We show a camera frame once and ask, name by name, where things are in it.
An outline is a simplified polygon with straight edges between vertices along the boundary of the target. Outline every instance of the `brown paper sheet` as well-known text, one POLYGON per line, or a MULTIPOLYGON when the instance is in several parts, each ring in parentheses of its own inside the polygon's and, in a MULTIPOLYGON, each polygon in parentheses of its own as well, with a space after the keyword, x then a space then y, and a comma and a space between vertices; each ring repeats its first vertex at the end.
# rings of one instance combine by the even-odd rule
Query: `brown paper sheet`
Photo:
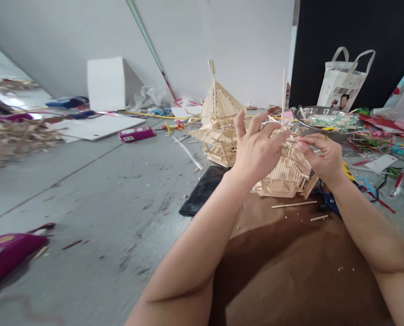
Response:
POLYGON ((249 194, 215 274, 210 325, 392 325, 336 214, 311 222, 325 215, 316 203, 271 208, 303 201, 249 194))

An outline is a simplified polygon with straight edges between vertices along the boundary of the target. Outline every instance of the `white tote bag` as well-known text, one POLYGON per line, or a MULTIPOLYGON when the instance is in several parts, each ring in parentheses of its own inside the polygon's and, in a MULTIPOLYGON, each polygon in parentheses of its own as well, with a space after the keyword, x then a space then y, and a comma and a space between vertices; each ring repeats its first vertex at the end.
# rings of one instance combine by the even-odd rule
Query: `white tote bag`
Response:
POLYGON ((338 48, 331 62, 325 63, 325 74, 319 92, 318 105, 348 112, 368 76, 374 57, 375 51, 368 50, 359 54, 354 62, 348 62, 348 50, 345 47, 338 48), (341 52, 345 56, 345 61, 336 61, 341 52), (368 53, 372 53, 372 56, 369 59, 366 72, 357 71, 359 58, 368 53))

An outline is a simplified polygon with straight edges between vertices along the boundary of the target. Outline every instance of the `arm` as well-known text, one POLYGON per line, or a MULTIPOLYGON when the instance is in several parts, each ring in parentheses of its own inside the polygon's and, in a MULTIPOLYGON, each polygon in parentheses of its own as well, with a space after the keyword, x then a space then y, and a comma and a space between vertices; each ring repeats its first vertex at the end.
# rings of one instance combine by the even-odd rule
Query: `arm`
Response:
POLYGON ((341 146, 321 134, 299 140, 313 170, 333 193, 345 226, 368 262, 396 325, 404 325, 404 236, 342 171, 341 146), (316 155, 309 145, 320 149, 316 155))
POLYGON ((257 114, 246 132, 244 111, 235 119, 238 153, 212 196, 167 253, 134 307, 127 325, 207 325, 214 272, 245 196, 277 165, 290 131, 271 137, 278 123, 257 114))

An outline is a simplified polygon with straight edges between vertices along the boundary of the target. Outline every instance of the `finger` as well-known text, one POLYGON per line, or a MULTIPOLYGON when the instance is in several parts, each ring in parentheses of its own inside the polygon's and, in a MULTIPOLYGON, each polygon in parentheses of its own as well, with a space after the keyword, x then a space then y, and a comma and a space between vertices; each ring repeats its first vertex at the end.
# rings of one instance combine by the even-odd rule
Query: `finger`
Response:
POLYGON ((307 136, 304 136, 303 138, 306 138, 306 137, 315 137, 315 138, 324 139, 324 138, 325 138, 325 135, 320 134, 320 133, 317 133, 317 134, 309 134, 309 135, 307 135, 307 136))
POLYGON ((274 136, 272 136, 270 138, 270 141, 274 144, 276 144, 276 146, 281 146, 285 140, 291 136, 292 131, 291 130, 283 130, 277 134, 275 134, 274 136))
POLYGON ((303 137, 297 140, 298 143, 306 143, 312 146, 315 146, 316 148, 324 151, 325 149, 328 149, 332 145, 332 140, 331 139, 324 139, 324 138, 319 138, 319 137, 303 137))
POLYGON ((319 159, 321 159, 317 154, 314 153, 312 148, 307 143, 297 143, 297 147, 300 152, 304 154, 312 167, 318 162, 319 159))
POLYGON ((246 134, 246 126, 244 124, 245 111, 240 111, 235 117, 235 130, 238 138, 243 137, 246 134))
POLYGON ((255 115, 250 122, 250 126, 247 130, 247 135, 251 136, 261 130, 261 124, 266 119, 268 119, 267 113, 258 113, 257 115, 255 115))
POLYGON ((281 124, 278 124, 277 122, 267 122, 265 126, 262 127, 260 134, 263 137, 270 138, 273 134, 273 131, 276 129, 280 129, 281 127, 281 124))

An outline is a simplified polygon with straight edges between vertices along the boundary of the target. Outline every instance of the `black backdrop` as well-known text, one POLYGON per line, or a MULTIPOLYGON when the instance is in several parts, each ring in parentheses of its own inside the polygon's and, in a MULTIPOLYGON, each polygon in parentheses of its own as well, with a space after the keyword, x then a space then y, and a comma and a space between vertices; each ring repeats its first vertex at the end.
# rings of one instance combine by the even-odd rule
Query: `black backdrop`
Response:
MULTIPOLYGON (((290 106, 316 105, 325 62, 345 46, 349 61, 376 51, 369 75, 352 108, 383 107, 404 75, 404 0, 301 0, 290 106)), ((359 59, 366 71, 370 54, 359 59)))

